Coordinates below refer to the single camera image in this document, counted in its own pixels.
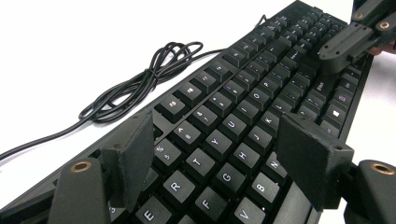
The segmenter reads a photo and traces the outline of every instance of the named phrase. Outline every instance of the black keycap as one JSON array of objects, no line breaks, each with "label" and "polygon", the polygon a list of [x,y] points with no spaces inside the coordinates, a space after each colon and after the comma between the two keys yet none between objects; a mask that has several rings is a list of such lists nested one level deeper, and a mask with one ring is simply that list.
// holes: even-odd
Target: black keycap
[{"label": "black keycap", "polygon": [[272,81],[269,76],[263,78],[257,88],[266,93],[270,97],[270,99],[274,99],[280,92],[280,86]]},{"label": "black keycap", "polygon": [[299,88],[297,88],[292,83],[288,83],[285,88],[280,93],[279,96],[282,100],[284,100],[287,104],[291,105],[294,109],[301,101],[303,95]]},{"label": "black keycap", "polygon": [[257,53],[256,48],[245,41],[239,42],[236,49],[246,55],[248,59]]},{"label": "black keycap", "polygon": [[190,108],[195,107],[205,98],[204,93],[190,82],[178,89],[175,96]]},{"label": "black keycap", "polygon": [[223,58],[225,61],[238,68],[242,67],[242,65],[248,60],[247,55],[237,49],[230,49],[229,52],[223,56]]},{"label": "black keycap", "polygon": [[258,88],[254,88],[249,94],[247,101],[256,106],[261,112],[263,112],[268,105],[271,103],[270,97]]},{"label": "black keycap", "polygon": [[257,84],[257,79],[247,73],[245,70],[240,71],[234,78],[233,82],[242,87],[245,91],[251,91]]},{"label": "black keycap", "polygon": [[282,57],[286,54],[286,52],[288,52],[288,50],[289,46],[279,40],[272,41],[265,49],[266,52],[276,58],[276,62],[279,62],[280,59],[282,59]]},{"label": "black keycap", "polygon": [[290,71],[283,67],[280,64],[277,64],[268,74],[267,76],[273,82],[276,83],[277,86],[283,88],[289,80]]},{"label": "black keycap", "polygon": [[355,85],[358,85],[359,80],[361,79],[361,73],[360,72],[355,72],[354,70],[347,68],[343,75],[341,75],[341,78],[344,78],[350,82],[352,82]]},{"label": "black keycap", "polygon": [[213,174],[216,163],[200,148],[195,149],[186,159],[184,169],[199,183],[204,183]]},{"label": "black keycap", "polygon": [[185,215],[179,222],[178,224],[195,224],[194,220],[192,220],[191,217],[188,215]]},{"label": "black keycap", "polygon": [[227,208],[227,203],[213,189],[207,187],[192,208],[205,223],[217,222]]},{"label": "black keycap", "polygon": [[248,198],[242,199],[232,216],[232,223],[235,224],[256,224],[263,223],[265,213]]},{"label": "black keycap", "polygon": [[313,94],[323,102],[327,102],[332,94],[337,78],[334,76],[320,76],[312,88]]},{"label": "black keycap", "polygon": [[247,193],[259,205],[271,210],[279,193],[279,186],[263,173],[259,173],[253,184],[247,189]]},{"label": "black keycap", "polygon": [[232,80],[227,82],[220,92],[234,104],[239,104],[239,102],[241,102],[241,100],[248,94],[247,91]]},{"label": "black keycap", "polygon": [[139,195],[139,201],[145,202],[149,198],[149,195],[154,192],[154,190],[158,188],[162,182],[163,179],[150,167],[148,170],[148,175],[146,176],[146,180],[143,184],[142,191]]},{"label": "black keycap", "polygon": [[206,106],[201,105],[189,116],[189,121],[203,133],[210,134],[221,122],[221,119]]},{"label": "black keycap", "polygon": [[219,85],[219,82],[207,72],[201,72],[198,74],[198,76],[191,80],[191,83],[206,95],[211,93]]},{"label": "black keycap", "polygon": [[258,122],[258,126],[273,137],[276,137],[277,128],[279,126],[279,117],[269,111],[266,111]]},{"label": "black keycap", "polygon": [[272,152],[262,167],[262,172],[273,179],[278,185],[283,186],[288,180],[288,173],[276,159],[276,153]]},{"label": "black keycap", "polygon": [[312,111],[306,105],[301,105],[297,111],[297,114],[304,116],[306,119],[310,119],[314,122],[318,120],[318,113]]},{"label": "black keycap", "polygon": [[172,213],[160,203],[156,197],[151,197],[135,213],[136,223],[162,224],[168,222]]},{"label": "black keycap", "polygon": [[203,142],[203,150],[219,162],[225,161],[233,149],[233,142],[218,130],[213,131]]},{"label": "black keycap", "polygon": [[165,174],[181,163],[181,152],[169,140],[164,138],[155,148],[154,164]]},{"label": "black keycap", "polygon": [[354,95],[357,87],[352,82],[350,82],[344,78],[341,78],[341,81],[338,84],[338,88],[342,88],[342,89],[346,90],[347,92],[349,92],[351,95]]},{"label": "black keycap", "polygon": [[232,139],[235,143],[242,141],[248,126],[241,119],[237,118],[234,114],[230,114],[220,125],[219,130],[227,137]]},{"label": "black keycap", "polygon": [[274,143],[274,138],[258,126],[254,126],[244,142],[260,155],[264,156]]},{"label": "black keycap", "polygon": [[164,117],[166,117],[172,123],[176,123],[185,114],[189,112],[189,109],[174,95],[169,95],[158,105],[155,106]]},{"label": "black keycap", "polygon": [[247,100],[243,100],[233,111],[233,113],[248,126],[252,126],[259,118],[259,109],[250,104]]},{"label": "black keycap", "polygon": [[205,105],[221,118],[225,118],[235,107],[235,104],[220,92],[213,94]]},{"label": "black keycap", "polygon": [[226,162],[213,179],[213,184],[218,189],[221,189],[221,192],[228,198],[233,199],[242,191],[245,180],[244,175],[233,168],[230,163]]},{"label": "black keycap", "polygon": [[204,135],[186,120],[171,132],[170,137],[186,152],[192,152],[204,140]]},{"label": "black keycap", "polygon": [[329,133],[334,137],[338,137],[338,135],[340,135],[340,130],[334,127],[332,124],[330,124],[329,121],[325,119],[320,123],[320,127],[322,127],[324,131],[326,131],[326,133]]},{"label": "black keycap", "polygon": [[230,163],[245,175],[252,175],[256,171],[259,160],[260,155],[244,143],[230,156]]},{"label": "black keycap", "polygon": [[212,63],[205,71],[220,83],[224,82],[233,74],[228,68],[218,62]]},{"label": "black keycap", "polygon": [[284,113],[291,112],[292,110],[293,106],[288,104],[285,100],[282,100],[281,97],[276,97],[270,106],[270,111],[278,117],[282,116]]},{"label": "black keycap", "polygon": [[336,105],[330,104],[326,110],[324,119],[337,129],[341,129],[347,118],[347,112],[337,107]]},{"label": "black keycap", "polygon": [[175,171],[163,183],[163,197],[177,210],[185,209],[183,206],[192,200],[195,186],[180,171]]},{"label": "black keycap", "polygon": [[262,38],[260,35],[257,35],[255,33],[251,33],[250,35],[248,35],[246,41],[250,45],[252,45],[257,51],[262,49],[267,44],[266,39]]},{"label": "black keycap", "polygon": [[331,104],[335,104],[344,111],[348,111],[350,104],[352,103],[352,96],[348,91],[346,91],[343,88],[339,88],[334,96],[332,97],[332,100],[330,101]]}]

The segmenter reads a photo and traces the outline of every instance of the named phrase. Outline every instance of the keyboard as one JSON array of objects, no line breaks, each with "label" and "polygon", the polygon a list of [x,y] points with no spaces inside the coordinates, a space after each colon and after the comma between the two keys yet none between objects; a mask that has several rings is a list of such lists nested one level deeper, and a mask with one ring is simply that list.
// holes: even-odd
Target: keyboard
[{"label": "keyboard", "polygon": [[[155,158],[134,211],[110,208],[112,221],[317,223],[276,160],[277,126],[294,112],[346,141],[373,58],[333,76],[318,60],[346,25],[296,1],[147,105]],[[57,176],[12,204],[53,190]]]}]

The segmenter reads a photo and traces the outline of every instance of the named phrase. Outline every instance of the keyboard cable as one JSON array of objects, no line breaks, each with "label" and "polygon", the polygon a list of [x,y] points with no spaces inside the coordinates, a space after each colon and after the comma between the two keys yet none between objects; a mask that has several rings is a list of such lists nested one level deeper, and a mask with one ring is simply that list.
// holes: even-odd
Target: keyboard cable
[{"label": "keyboard cable", "polygon": [[[224,50],[212,50],[193,57],[203,47],[204,44],[197,41],[186,45],[176,42],[166,44],[163,48],[155,52],[148,69],[103,92],[93,103],[80,112],[77,123],[58,133],[14,147],[2,153],[0,155],[0,161],[29,147],[37,146],[69,134],[88,121],[93,123],[109,123],[122,118],[142,102],[158,84],[176,77],[191,65],[192,62]],[[115,104],[121,97],[124,99],[118,104]]]}]

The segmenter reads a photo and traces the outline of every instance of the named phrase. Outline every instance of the white surface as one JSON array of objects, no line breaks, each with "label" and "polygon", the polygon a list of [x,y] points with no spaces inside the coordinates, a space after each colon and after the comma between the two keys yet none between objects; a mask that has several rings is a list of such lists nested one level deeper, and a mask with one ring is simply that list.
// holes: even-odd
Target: white surface
[{"label": "white surface", "polygon": [[[166,43],[201,41],[204,51],[227,48],[263,13],[269,18],[291,2],[0,1],[0,153],[71,126],[101,92],[147,68],[152,54]],[[352,1],[305,2],[349,20]],[[385,54],[375,59],[347,140],[356,149],[354,162],[396,164],[391,148],[394,62]],[[161,85],[143,104],[170,86]],[[0,208],[118,123],[86,126],[1,161]],[[342,210],[326,211],[320,223],[343,223]]]}]

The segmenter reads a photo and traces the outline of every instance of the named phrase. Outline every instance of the keycap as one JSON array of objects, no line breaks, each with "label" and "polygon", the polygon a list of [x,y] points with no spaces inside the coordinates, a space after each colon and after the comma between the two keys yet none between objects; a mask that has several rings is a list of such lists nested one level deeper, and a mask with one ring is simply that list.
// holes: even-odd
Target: keycap
[{"label": "keycap", "polygon": [[230,114],[219,125],[219,130],[235,143],[239,143],[248,131],[248,126],[234,114]]},{"label": "keycap", "polygon": [[270,111],[266,111],[257,124],[260,128],[265,130],[271,136],[276,137],[277,128],[279,126],[279,117],[275,116]]},{"label": "keycap", "polygon": [[264,156],[274,143],[274,137],[258,126],[254,126],[245,137],[244,142]]},{"label": "keycap", "polygon": [[262,172],[273,179],[278,185],[283,186],[287,179],[288,173],[285,168],[276,159],[276,153],[272,152],[262,167]]},{"label": "keycap", "polygon": [[253,175],[259,166],[260,155],[246,144],[241,143],[230,156],[230,163],[245,175]]},{"label": "keycap", "polygon": [[225,118],[235,107],[235,104],[220,92],[213,94],[205,105],[221,118]]},{"label": "keycap", "polygon": [[220,92],[236,105],[248,94],[246,90],[232,80],[227,82]]},{"label": "keycap", "polygon": [[234,147],[233,141],[217,129],[203,142],[203,150],[219,162],[225,161]]},{"label": "keycap", "polygon": [[279,186],[268,176],[259,173],[247,193],[265,209],[271,210],[279,193]]},{"label": "keycap", "polygon": [[189,122],[196,126],[201,132],[210,134],[221,122],[221,119],[206,106],[201,105],[189,116]]},{"label": "keycap", "polygon": [[206,187],[192,208],[205,222],[218,221],[225,212],[227,202],[213,189]]},{"label": "keycap", "polygon": [[205,98],[204,93],[190,82],[178,89],[175,92],[175,96],[190,108],[195,107]]},{"label": "keycap", "polygon": [[249,103],[247,100],[243,100],[233,111],[233,113],[241,119],[247,126],[253,125],[259,118],[259,109]]},{"label": "keycap", "polygon": [[163,197],[177,210],[185,209],[186,204],[192,200],[195,185],[180,171],[175,171],[163,183]]},{"label": "keycap", "polygon": [[219,82],[205,71],[193,78],[191,83],[206,95],[212,92],[219,85]]},{"label": "keycap", "polygon": [[206,155],[200,148],[195,149],[186,159],[184,168],[192,178],[204,183],[214,173],[215,161]]},{"label": "keycap", "polygon": [[235,67],[242,67],[248,60],[248,56],[237,49],[230,49],[230,51],[223,56],[224,60],[234,65]]},{"label": "keycap", "polygon": [[258,88],[254,88],[248,95],[247,101],[263,112],[271,103],[270,97]]},{"label": "keycap", "polygon": [[241,192],[245,181],[245,176],[226,162],[213,179],[213,184],[228,198],[233,199]]},{"label": "keycap", "polygon": [[138,223],[161,224],[171,220],[172,214],[155,196],[152,196],[137,210],[135,217]]},{"label": "keycap", "polygon": [[205,71],[213,76],[220,83],[224,82],[233,74],[226,66],[218,62],[214,62],[209,65],[209,67],[206,68]]},{"label": "keycap", "polygon": [[185,114],[189,112],[189,109],[174,95],[169,95],[158,105],[155,109],[163,114],[172,123],[178,122]]},{"label": "keycap", "polygon": [[265,220],[265,213],[251,200],[243,198],[241,203],[233,212],[232,223],[237,224],[256,224],[263,223]]},{"label": "keycap", "polygon": [[154,164],[165,174],[181,163],[181,151],[166,138],[154,147],[154,153]]},{"label": "keycap", "polygon": [[186,120],[180,123],[170,134],[172,140],[185,152],[192,152],[205,138],[200,131]]},{"label": "keycap", "polygon": [[143,188],[139,195],[139,201],[145,202],[149,198],[150,193],[158,188],[162,182],[163,179],[157,174],[155,170],[150,167],[146,180],[143,184]]}]

